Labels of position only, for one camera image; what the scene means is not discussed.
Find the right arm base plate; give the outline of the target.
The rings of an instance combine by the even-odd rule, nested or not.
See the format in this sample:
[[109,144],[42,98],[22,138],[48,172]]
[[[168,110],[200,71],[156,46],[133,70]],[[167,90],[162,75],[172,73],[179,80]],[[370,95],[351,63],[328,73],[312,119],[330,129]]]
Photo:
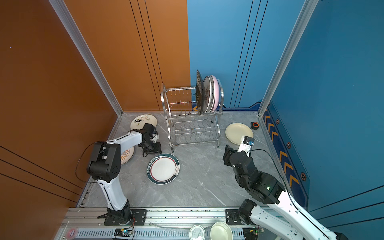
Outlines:
[[246,226],[247,225],[241,221],[238,209],[226,209],[225,215],[226,215],[225,216],[226,223],[229,226]]

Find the pink plate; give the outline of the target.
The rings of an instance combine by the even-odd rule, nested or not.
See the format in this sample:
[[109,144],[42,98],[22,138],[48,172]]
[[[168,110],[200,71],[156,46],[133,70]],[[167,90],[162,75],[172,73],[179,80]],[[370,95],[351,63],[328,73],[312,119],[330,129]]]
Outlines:
[[220,91],[220,85],[219,85],[218,79],[213,75],[211,75],[211,77],[214,80],[214,92],[215,92],[215,100],[214,100],[212,111],[215,111],[219,105],[221,91]]

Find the white plate red chinese characters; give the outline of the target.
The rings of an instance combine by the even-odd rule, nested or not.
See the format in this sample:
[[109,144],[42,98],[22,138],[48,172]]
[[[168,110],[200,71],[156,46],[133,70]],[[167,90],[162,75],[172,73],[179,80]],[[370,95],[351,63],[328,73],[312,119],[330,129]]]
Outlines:
[[211,78],[207,76],[204,79],[204,102],[203,102],[204,113],[208,112],[211,109],[210,107],[211,90],[212,90]]

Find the dark square floral plate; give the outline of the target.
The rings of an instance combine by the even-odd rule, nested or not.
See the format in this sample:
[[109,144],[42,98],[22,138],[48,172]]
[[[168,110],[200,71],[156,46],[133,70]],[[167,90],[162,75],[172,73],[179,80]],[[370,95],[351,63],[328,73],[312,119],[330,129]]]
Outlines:
[[198,115],[200,116],[204,111],[205,87],[204,87],[204,80],[199,70],[197,70],[197,85],[196,85],[195,95],[196,95]]

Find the white plate dark green rim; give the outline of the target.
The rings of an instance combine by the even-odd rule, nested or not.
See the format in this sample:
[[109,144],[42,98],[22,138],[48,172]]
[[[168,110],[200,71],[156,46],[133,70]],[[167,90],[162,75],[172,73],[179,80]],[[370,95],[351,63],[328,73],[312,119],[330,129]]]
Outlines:
[[147,176],[156,185],[172,182],[180,172],[180,162],[172,154],[159,154],[152,158],[147,166]]

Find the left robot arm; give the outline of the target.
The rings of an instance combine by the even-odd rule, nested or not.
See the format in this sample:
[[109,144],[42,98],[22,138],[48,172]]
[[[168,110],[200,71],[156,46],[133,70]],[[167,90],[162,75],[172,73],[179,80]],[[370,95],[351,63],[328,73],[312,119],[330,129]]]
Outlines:
[[121,155],[135,146],[142,148],[144,157],[160,154],[162,150],[158,139],[156,127],[146,123],[140,130],[134,129],[114,140],[94,143],[87,173],[100,185],[107,201],[107,213],[100,216],[105,219],[104,225],[124,226],[130,224],[133,218],[129,200],[119,180]]

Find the plain cream plate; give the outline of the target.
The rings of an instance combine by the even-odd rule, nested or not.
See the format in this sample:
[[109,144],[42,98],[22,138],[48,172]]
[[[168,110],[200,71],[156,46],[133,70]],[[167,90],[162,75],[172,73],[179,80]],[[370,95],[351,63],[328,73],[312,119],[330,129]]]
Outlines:
[[232,123],[228,125],[225,134],[227,139],[235,145],[241,144],[243,136],[254,137],[253,131],[248,126],[241,123]]

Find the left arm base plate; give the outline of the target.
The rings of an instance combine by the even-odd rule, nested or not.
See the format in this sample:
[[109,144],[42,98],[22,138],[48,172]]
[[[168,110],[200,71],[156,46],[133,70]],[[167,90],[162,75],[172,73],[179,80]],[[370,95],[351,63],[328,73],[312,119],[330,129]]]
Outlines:
[[130,217],[126,219],[107,213],[104,226],[131,226],[132,224],[134,224],[134,226],[144,226],[147,212],[146,209],[131,210]]

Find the steel two-tier dish rack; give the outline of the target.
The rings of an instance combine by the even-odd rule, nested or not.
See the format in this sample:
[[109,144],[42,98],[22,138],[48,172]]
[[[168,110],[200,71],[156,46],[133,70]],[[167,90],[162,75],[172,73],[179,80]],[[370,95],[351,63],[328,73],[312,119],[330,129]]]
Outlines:
[[196,87],[166,88],[162,84],[161,101],[168,128],[171,151],[176,146],[215,143],[220,146],[220,121],[223,114],[224,90],[220,88],[216,110],[199,115],[195,100]]

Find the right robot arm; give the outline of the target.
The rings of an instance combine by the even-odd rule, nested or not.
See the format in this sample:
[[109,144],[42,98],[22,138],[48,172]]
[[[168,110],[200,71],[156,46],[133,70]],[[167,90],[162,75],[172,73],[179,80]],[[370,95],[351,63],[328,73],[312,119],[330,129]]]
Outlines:
[[259,225],[284,240],[346,240],[312,217],[274,176],[259,171],[245,151],[226,146],[223,161],[232,167],[238,185],[252,197],[238,214],[246,225]]

